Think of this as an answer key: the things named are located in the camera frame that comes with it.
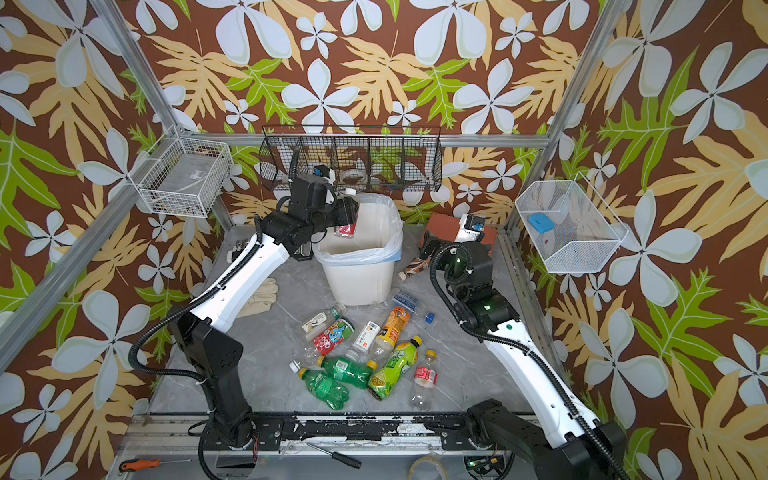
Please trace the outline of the red tea bottle white cap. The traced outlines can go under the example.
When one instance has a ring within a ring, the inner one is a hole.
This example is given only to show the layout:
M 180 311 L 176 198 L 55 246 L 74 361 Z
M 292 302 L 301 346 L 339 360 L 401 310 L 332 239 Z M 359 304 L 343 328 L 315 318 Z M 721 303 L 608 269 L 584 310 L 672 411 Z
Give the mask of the red tea bottle white cap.
M 335 227 L 334 234 L 341 238 L 353 238 L 359 212 L 359 203 L 356 200 L 357 190 L 345 187 L 335 203 Z

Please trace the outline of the clear bottle red label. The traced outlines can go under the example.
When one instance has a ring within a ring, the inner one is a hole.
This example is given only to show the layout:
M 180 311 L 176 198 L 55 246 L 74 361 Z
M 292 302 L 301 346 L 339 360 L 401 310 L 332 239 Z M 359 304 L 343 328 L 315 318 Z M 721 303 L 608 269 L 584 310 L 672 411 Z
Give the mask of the clear bottle red label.
M 438 379 L 437 357 L 434 350 L 428 350 L 415 369 L 410 405 L 419 411 L 427 411 L 432 405 Z

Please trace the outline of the lime green label bottle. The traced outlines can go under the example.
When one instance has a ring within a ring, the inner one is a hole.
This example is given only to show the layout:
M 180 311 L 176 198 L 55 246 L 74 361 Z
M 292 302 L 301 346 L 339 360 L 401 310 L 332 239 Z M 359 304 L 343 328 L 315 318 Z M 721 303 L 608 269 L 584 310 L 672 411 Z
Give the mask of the lime green label bottle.
M 394 348 L 384 366 L 369 379 L 368 391 L 376 400 L 383 401 L 390 396 L 398 381 L 418 361 L 418 349 L 422 345 L 422 338 L 416 335 Z

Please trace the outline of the clear bottle green cap band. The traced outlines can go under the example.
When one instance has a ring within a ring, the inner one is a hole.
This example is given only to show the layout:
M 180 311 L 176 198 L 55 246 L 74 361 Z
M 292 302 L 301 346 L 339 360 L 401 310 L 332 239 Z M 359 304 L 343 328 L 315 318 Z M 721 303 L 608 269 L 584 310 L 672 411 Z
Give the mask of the clear bottle green cap band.
M 343 303 L 320 311 L 301 325 L 300 333 L 306 340 L 312 340 L 325 331 L 331 324 L 339 320 L 347 311 Z

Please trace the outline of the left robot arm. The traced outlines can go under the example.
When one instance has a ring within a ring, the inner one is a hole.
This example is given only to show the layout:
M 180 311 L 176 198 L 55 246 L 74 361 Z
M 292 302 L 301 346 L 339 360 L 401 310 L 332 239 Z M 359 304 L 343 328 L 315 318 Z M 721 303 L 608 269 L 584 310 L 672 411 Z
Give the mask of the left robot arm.
M 356 223 L 357 193 L 336 191 L 326 174 L 299 175 L 289 182 L 289 196 L 265 218 L 254 219 L 255 232 L 242 252 L 203 294 L 145 330 L 130 347 L 130 366 L 157 376 L 182 376 L 197 382 L 208 405 L 208 426 L 230 447 L 245 447 L 252 437 L 252 409 L 238 374 L 242 344 L 229 329 L 262 283 L 289 258 L 299 257 L 312 237 L 330 228 Z M 142 346 L 168 328 L 191 367 L 150 368 L 139 358 Z

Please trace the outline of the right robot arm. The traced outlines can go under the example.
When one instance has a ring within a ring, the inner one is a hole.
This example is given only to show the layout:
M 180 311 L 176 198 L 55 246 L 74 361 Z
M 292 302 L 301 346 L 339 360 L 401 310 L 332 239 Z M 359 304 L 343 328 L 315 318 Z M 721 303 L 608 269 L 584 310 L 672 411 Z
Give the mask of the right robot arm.
M 539 479 L 625 479 L 626 435 L 603 422 L 572 392 L 532 340 L 512 304 L 494 287 L 489 246 L 426 234 L 423 256 L 437 295 L 458 326 L 502 363 L 538 422 L 494 399 L 467 411 L 473 442 L 525 460 Z

